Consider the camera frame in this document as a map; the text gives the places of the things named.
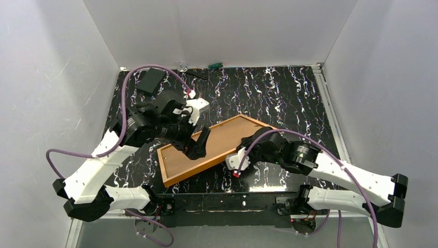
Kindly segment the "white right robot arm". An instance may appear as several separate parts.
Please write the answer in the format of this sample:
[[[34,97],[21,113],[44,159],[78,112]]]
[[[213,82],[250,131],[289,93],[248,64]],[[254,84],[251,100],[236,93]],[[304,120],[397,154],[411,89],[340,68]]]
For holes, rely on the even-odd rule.
[[[294,198],[276,203],[280,215],[317,210],[341,210],[375,218],[377,223],[402,226],[408,177],[383,176],[338,160],[320,145],[308,139],[288,141],[281,131],[265,127],[241,139],[236,153],[225,159],[234,176],[257,162],[279,165],[293,173],[332,182],[342,190],[301,185]]]

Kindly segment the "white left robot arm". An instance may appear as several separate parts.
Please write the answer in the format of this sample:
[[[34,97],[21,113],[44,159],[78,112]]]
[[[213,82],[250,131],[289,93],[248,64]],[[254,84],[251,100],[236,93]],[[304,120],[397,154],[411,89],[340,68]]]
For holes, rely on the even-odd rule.
[[[108,211],[146,211],[159,198],[148,185],[116,188],[105,184],[108,177],[144,144],[155,139],[170,142],[190,160],[204,158],[210,129],[203,127],[192,138],[201,113],[209,109],[203,98],[185,100],[166,91],[150,102],[125,108],[112,122],[102,141],[86,161],[67,178],[54,181],[56,194],[66,199],[64,209],[71,218],[92,222]]]

